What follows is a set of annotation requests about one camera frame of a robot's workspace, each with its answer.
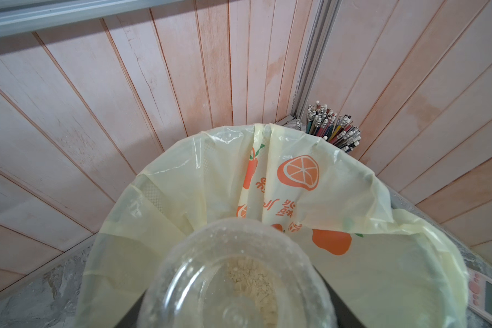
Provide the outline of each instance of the bundle of pencils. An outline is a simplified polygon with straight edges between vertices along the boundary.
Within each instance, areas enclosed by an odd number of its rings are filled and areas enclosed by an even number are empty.
[[[351,152],[361,140],[361,131],[351,123],[351,116],[337,116],[328,105],[321,105],[318,100],[314,106],[308,105],[306,133],[321,137],[346,153]]]

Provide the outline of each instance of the remote control button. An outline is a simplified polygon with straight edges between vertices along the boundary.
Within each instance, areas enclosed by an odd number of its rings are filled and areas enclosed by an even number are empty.
[[[474,294],[479,294],[479,292],[481,292],[481,287],[473,281],[468,283],[468,289],[470,289],[470,291]]]

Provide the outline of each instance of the garbage bag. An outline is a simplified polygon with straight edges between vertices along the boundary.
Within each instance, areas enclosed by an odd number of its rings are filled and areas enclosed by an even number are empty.
[[[174,245],[231,216],[297,242],[368,328],[466,327],[466,267],[446,235],[392,209],[359,161],[275,124],[201,132],[137,175],[87,260],[77,327],[114,327]]]

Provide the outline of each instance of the orange fruit print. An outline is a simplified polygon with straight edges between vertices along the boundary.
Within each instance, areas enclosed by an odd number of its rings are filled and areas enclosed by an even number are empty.
[[[308,155],[289,159],[277,169],[277,177],[283,184],[313,190],[319,182],[319,165]]]
[[[282,226],[281,226],[280,224],[278,224],[278,223],[276,223],[276,224],[272,225],[272,227],[276,228],[276,229],[277,229],[277,230],[279,230],[280,232],[283,232],[283,231],[282,231]]]
[[[312,241],[317,247],[325,249],[333,255],[343,255],[350,249],[352,237],[349,233],[313,229]]]
[[[257,152],[255,152],[255,149],[253,147],[251,148],[252,155],[250,155],[250,161],[248,162],[248,167],[246,168],[246,176],[244,177],[244,183],[242,184],[244,189],[250,188],[253,174],[255,173],[255,170],[257,169],[257,165],[259,164],[259,160],[257,159],[257,156],[259,154],[259,151],[263,147],[264,145],[261,145],[259,147],[259,150],[257,150]]]
[[[237,217],[246,217],[246,211],[248,210],[247,204],[241,205],[237,207]]]

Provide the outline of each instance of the powder residue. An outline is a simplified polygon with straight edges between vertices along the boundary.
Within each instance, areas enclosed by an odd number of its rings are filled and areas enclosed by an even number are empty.
[[[274,274],[262,263],[247,257],[228,261],[228,276],[233,281],[237,295],[252,299],[261,313],[264,327],[277,326],[277,302],[274,289]]]

